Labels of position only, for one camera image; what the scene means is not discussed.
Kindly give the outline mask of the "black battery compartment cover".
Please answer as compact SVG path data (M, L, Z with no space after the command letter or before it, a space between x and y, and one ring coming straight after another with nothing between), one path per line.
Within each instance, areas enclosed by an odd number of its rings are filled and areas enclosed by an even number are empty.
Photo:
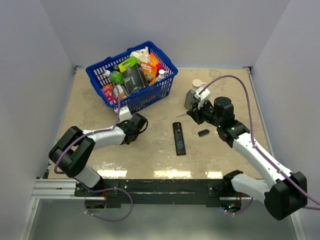
M203 137L205 135L208 135L210 133L210 130L209 129L204 129L204 130L201 130L198 132L198 136L199 137Z

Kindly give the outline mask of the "black remote control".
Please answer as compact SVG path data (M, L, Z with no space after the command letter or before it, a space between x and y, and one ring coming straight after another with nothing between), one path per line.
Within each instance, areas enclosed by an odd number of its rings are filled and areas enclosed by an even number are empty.
M176 123L180 125L180 132L176 132ZM175 150L177 156L184 156L186 155L186 148L182 130L182 124L180 122L174 122L172 124L173 127L173 136L174 136L174 143L175 143Z

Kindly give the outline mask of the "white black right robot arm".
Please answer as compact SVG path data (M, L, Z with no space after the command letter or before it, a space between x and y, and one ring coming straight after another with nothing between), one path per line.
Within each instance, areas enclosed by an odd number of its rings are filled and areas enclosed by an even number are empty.
M292 172L266 151L250 130L235 119L234 106L228 97L217 97L213 103L196 98L187 114L197 123L216 127L219 138L240 153L261 175L252 178L240 170L223 177L223 192L230 197L243 193L261 202L276 220L282 220L304 208L308 198L307 179L301 172Z

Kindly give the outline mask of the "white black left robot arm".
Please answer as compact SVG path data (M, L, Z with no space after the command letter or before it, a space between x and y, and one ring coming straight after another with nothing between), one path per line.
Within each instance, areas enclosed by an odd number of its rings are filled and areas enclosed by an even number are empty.
M100 148L114 145L129 145L148 127L148 120L135 113L108 128L81 130L70 127L50 150L48 157L63 174L73 178L84 186L92 196L99 196L104 190L104 180L87 165L91 153Z

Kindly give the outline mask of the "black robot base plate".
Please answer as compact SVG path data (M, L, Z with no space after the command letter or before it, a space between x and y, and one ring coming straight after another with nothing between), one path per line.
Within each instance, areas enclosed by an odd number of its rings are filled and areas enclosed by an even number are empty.
M222 179L102 179L87 190L77 183L74 195L83 197L89 206L94 200L107 208L129 205L205 205L220 207L238 193L224 187Z

